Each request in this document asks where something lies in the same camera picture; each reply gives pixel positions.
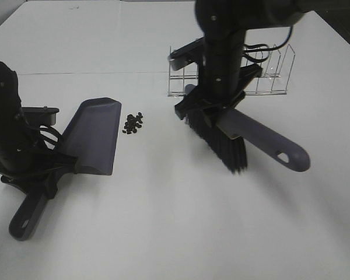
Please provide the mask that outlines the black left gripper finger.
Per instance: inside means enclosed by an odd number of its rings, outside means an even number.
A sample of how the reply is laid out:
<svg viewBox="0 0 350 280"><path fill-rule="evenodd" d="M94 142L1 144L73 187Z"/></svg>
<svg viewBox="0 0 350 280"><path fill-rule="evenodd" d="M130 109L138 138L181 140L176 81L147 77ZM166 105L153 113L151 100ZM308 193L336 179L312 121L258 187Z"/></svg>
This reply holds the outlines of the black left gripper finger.
<svg viewBox="0 0 350 280"><path fill-rule="evenodd" d="M77 159L77 157L63 153L54 153L47 155L44 159L44 171L46 173L76 173L75 166Z"/></svg>
<svg viewBox="0 0 350 280"><path fill-rule="evenodd" d="M53 174L45 174L35 177L10 178L1 176L1 182L8 184L25 194L39 191L48 199L53 199L58 191L57 182Z"/></svg>

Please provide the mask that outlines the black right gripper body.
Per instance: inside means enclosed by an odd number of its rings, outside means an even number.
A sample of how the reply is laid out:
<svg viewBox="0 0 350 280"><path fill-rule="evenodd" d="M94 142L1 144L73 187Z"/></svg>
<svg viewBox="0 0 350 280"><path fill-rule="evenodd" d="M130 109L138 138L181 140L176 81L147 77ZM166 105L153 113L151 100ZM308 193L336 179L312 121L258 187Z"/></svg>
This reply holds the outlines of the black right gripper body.
<svg viewBox="0 0 350 280"><path fill-rule="evenodd" d="M223 100L245 90L261 75L262 67L253 63L241 66L243 40L204 41L204 66L200 81L206 100Z"/></svg>

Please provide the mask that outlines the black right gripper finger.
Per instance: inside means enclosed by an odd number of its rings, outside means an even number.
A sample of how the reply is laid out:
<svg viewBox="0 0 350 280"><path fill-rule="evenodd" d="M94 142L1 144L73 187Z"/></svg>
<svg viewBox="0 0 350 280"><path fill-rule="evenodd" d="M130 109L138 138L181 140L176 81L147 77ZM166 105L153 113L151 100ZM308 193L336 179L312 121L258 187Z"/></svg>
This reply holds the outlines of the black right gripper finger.
<svg viewBox="0 0 350 280"><path fill-rule="evenodd" d="M201 107L205 123L208 127L214 127L218 118L227 110L235 108L246 96L245 91L235 93L223 100L205 100L206 105Z"/></svg>
<svg viewBox="0 0 350 280"><path fill-rule="evenodd" d="M174 106L175 114L180 120L188 118L203 119L204 114L200 105L200 101L203 99L202 87L196 86L184 96L183 100Z"/></svg>

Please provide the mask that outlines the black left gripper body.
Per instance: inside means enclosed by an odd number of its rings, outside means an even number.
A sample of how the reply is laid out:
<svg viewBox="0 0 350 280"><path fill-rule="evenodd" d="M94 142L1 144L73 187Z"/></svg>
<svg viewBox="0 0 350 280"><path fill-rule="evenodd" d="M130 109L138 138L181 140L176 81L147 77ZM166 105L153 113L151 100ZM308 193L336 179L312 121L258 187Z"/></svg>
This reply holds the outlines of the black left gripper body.
<svg viewBox="0 0 350 280"><path fill-rule="evenodd" d="M35 173L43 154L52 153L46 142L55 144L41 134L55 134L54 116L0 116L0 175L18 179Z"/></svg>

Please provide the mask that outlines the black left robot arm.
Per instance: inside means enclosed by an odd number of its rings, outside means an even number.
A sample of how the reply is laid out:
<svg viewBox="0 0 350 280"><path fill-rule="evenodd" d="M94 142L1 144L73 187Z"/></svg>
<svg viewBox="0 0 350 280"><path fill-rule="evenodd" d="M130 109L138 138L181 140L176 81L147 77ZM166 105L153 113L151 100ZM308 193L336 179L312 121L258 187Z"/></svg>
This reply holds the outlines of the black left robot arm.
<svg viewBox="0 0 350 280"><path fill-rule="evenodd" d="M60 177L74 170L76 158L59 150L58 112L22 107L17 73L0 61L0 174L24 193L39 190L52 199Z"/></svg>

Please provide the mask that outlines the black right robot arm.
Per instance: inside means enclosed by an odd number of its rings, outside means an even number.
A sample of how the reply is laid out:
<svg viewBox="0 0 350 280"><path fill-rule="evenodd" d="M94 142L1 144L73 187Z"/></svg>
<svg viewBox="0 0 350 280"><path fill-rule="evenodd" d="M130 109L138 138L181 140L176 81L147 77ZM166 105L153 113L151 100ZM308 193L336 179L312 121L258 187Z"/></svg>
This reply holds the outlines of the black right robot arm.
<svg viewBox="0 0 350 280"><path fill-rule="evenodd" d="M255 51L271 52L265 44L247 45L248 30L292 28L304 15L298 1L196 1L195 17L203 37L170 53L177 71L198 66L198 84L174 107L179 119L214 125L220 113L244 98L244 89L262 72Z"/></svg>

